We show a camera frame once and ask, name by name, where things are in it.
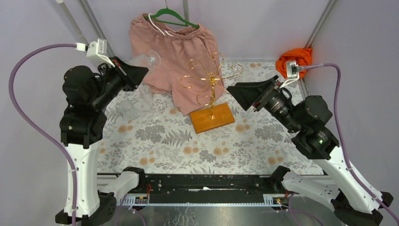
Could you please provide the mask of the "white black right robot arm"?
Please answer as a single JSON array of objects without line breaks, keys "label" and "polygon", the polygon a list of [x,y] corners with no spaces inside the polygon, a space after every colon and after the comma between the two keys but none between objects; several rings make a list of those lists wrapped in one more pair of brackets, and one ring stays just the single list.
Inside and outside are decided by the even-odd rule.
[{"label": "white black right robot arm", "polygon": [[379,209],[390,206],[393,196],[376,190],[363,177],[354,179],[356,168],[345,161],[343,147],[326,127],[332,112],[321,96],[308,96],[295,105],[277,76],[261,82],[239,82],[227,90],[244,110],[267,110],[295,135],[291,140],[295,148],[334,182],[324,185],[279,166],[271,174],[274,193],[288,190],[305,195],[332,210],[348,226],[380,225],[383,216]]}]

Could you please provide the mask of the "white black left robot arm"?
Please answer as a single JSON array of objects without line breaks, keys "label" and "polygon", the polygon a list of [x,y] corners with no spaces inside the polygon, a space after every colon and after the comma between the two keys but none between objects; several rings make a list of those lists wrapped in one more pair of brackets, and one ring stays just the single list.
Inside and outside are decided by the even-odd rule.
[{"label": "white black left robot arm", "polygon": [[56,214],[61,225],[99,226],[112,219],[117,203],[132,190],[145,190],[143,169],[128,167],[104,188],[97,188],[97,159],[107,121],[105,110],[121,91],[134,91],[147,67],[129,65],[118,57],[100,64],[98,72],[84,65],[64,74],[67,107],[60,120],[61,143],[67,152],[68,193],[65,207]]}]

